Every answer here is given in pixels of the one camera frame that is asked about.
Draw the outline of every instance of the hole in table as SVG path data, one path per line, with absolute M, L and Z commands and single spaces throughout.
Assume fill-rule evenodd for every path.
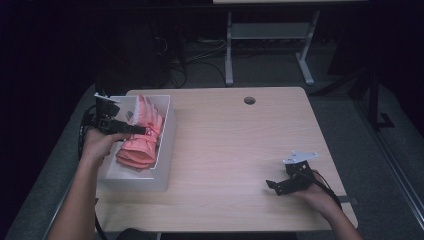
M 246 103 L 247 105 L 253 105 L 255 104 L 256 99 L 253 97 L 245 97 L 244 98 L 244 103 Z

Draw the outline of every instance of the human arm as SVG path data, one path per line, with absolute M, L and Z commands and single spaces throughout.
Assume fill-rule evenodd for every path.
M 315 179 L 322 183 L 319 174 L 314 172 Z M 292 193 L 293 196 L 305 200 L 313 209 L 328 221 L 336 239 L 363 239 L 336 202 L 316 184 L 305 191 Z
M 84 148 L 71 188 L 53 223 L 49 239 L 93 239 L 97 171 L 112 144 L 129 134 L 103 135 L 97 129 L 86 134 Z

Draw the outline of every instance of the wire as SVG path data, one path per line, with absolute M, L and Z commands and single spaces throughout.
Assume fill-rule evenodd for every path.
M 325 193 L 327 193 L 333 200 L 336 202 L 336 204 L 339 206 L 340 209 L 342 209 L 342 204 L 340 203 L 339 198 L 336 196 L 336 194 L 331 190 L 330 188 L 327 188 L 324 184 L 322 184 L 320 181 L 316 180 L 315 177 L 312 178 L 308 176 L 307 174 L 301 173 L 299 171 L 295 172 L 296 174 L 299 174 L 307 179 L 309 179 L 311 182 L 315 183 L 318 187 L 320 187 Z
M 223 73 L 221 72 L 221 70 L 220 70 L 217 66 L 215 66 L 214 64 L 212 64 L 212 63 L 208 63 L 208 62 L 193 62 L 193 63 L 190 63 L 190 64 L 204 64 L 204 65 L 209 65 L 209 66 L 211 66 L 211 67 L 215 68 L 215 69 L 218 71 L 219 75 L 221 76 L 222 80 L 223 80 L 223 81 L 224 81 L 224 83 L 225 83 L 225 77 L 224 77 L 224 74 L 223 74 Z
M 325 182 L 325 184 L 327 185 L 327 187 L 329 188 L 329 189 L 331 189 L 331 187 L 330 187 L 330 185 L 328 184 L 328 182 L 327 182 L 327 180 L 325 180 L 325 178 L 317 171 L 317 170 L 312 170 L 314 173 L 316 173 L 316 174 L 318 174 L 320 177 L 321 177 L 321 179 Z

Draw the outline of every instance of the table leg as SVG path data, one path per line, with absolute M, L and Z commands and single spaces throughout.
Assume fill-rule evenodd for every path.
M 227 22 L 227 55 L 225 56 L 225 85 L 233 86 L 233 62 L 231 61 L 231 12 Z
M 308 53 L 309 46 L 311 45 L 312 37 L 314 36 L 315 28 L 318 22 L 319 11 L 315 11 L 312 17 L 312 21 L 309 24 L 308 31 L 305 38 L 305 46 L 301 52 L 296 53 L 296 59 L 299 63 L 300 70 L 302 71 L 303 78 L 307 85 L 313 85 L 314 79 L 312 78 L 311 72 L 309 71 L 308 65 L 306 64 L 306 54 Z

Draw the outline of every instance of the dark background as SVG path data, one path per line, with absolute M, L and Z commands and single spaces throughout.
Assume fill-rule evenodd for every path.
M 324 12 L 320 23 L 340 23 L 343 19 L 346 24 L 318 26 L 315 41 L 341 36 L 332 74 L 348 74 L 361 66 L 372 69 L 380 82 L 395 93 L 417 129 L 424 133 L 424 8 L 413 1 L 373 3 L 376 4 L 348 19 Z M 0 4 L 2 238 L 78 100 L 90 85 L 99 78 L 109 77 L 118 79 L 116 86 L 152 88 L 160 87 L 168 79 L 161 59 L 153 57 L 152 61 L 155 63 L 152 71 L 158 78 L 144 81 L 140 75 L 145 71 L 131 72 L 102 49 L 106 46 L 115 51 L 127 66 L 135 69 L 140 63 L 134 59 L 143 54 L 131 56 L 125 50 L 122 36 L 131 34 L 122 29 L 137 21 L 145 24 L 156 18 L 143 16 L 136 17 L 137 21 L 127 21 L 128 13 L 92 8 L 104 6 L 100 1 L 89 2 L 91 7 L 82 1 L 6 0 Z M 179 21 L 173 17 L 172 24 L 156 22 L 156 32 L 152 34 L 156 35 L 159 29 L 171 32 L 163 36 L 175 39 L 178 37 L 173 31 L 181 30 L 189 40 L 199 35 L 223 37 L 225 34 L 224 28 L 211 24 L 216 21 L 225 24 L 225 14 L 185 13 L 181 20 L 185 25 L 177 30 L 180 25 L 174 23 Z M 155 48 L 148 38 L 142 44 Z M 172 44 L 171 50 L 176 50 L 178 47 Z M 155 56 L 153 50 L 147 52 Z M 132 80 L 128 79 L 138 80 L 139 85 L 131 85 L 128 82 Z

